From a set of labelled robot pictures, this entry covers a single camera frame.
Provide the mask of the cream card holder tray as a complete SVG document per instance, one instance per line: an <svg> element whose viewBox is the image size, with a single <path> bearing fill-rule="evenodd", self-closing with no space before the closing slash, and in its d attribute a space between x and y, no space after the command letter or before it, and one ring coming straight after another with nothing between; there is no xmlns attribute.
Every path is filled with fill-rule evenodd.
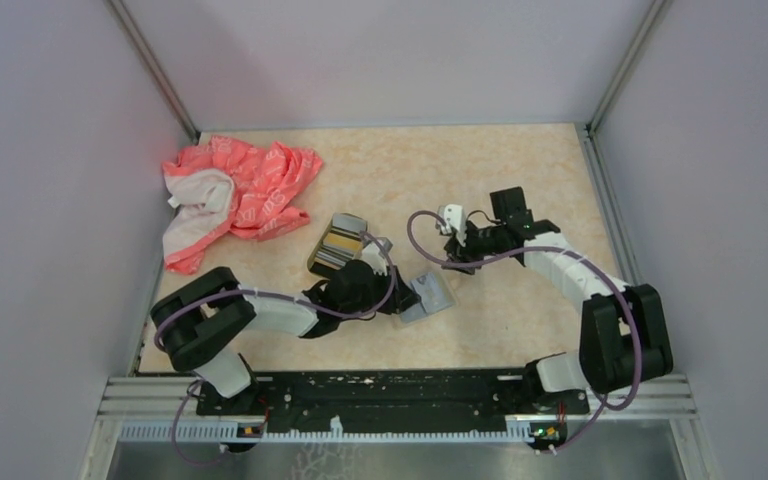
<svg viewBox="0 0 768 480"><path fill-rule="evenodd" d="M309 273L330 278L349 261L358 259L364 248L362 233L368 222L349 213L335 213L311 251L306 267Z"/></svg>

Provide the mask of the beige card sleeve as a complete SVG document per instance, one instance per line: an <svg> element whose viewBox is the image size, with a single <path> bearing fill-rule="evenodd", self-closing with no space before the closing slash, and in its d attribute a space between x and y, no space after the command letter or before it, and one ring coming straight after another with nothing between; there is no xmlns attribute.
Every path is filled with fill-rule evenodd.
<svg viewBox="0 0 768 480"><path fill-rule="evenodd" d="M413 278L408 286L418 295L419 302L399 314L402 325L413 325L454 307L457 300L444 276L428 271Z"/></svg>

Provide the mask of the grey blue credit card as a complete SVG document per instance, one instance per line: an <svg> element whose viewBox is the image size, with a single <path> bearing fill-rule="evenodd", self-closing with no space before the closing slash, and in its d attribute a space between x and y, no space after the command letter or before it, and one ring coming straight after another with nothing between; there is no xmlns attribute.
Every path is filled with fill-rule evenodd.
<svg viewBox="0 0 768 480"><path fill-rule="evenodd" d="M421 310L431 316L456 305L456 299L445 278L437 271L429 271L410 281L412 289L421 297Z"/></svg>

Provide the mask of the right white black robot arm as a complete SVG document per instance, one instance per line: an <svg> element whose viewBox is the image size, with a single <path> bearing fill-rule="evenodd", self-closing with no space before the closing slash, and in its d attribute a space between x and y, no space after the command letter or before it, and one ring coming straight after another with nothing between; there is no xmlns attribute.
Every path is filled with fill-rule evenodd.
<svg viewBox="0 0 768 480"><path fill-rule="evenodd" d="M438 231L448 269L474 274L482 261L506 253L542 275L581 315L579 346L573 352L529 363L523 398L536 412L550 411L563 392L591 388L608 394L667 375L674 367L661 298L649 284L631 285L578 253L561 229L537 220L520 187L491 193L493 217L478 227L462 206L438 210Z"/></svg>

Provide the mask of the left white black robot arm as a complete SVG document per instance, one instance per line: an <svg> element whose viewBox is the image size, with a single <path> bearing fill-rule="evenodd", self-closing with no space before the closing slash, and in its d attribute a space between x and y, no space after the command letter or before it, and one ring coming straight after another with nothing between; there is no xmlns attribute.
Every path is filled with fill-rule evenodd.
<svg viewBox="0 0 768 480"><path fill-rule="evenodd" d="M245 330L315 339L350 320L400 314L420 296L396 267L351 260L297 296L244 287L228 267L210 270L150 310L155 346L176 372L192 372L237 414L252 411L260 388L230 343Z"/></svg>

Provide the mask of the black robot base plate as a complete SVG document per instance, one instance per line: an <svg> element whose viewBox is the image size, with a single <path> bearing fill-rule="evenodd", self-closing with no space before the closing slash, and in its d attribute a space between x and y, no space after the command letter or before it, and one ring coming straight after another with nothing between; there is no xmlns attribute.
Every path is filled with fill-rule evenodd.
<svg viewBox="0 0 768 480"><path fill-rule="evenodd" d="M511 415L587 415L581 390L543 393L524 368L258 372L226 399L203 385L201 417L265 416L269 433L499 433Z"/></svg>

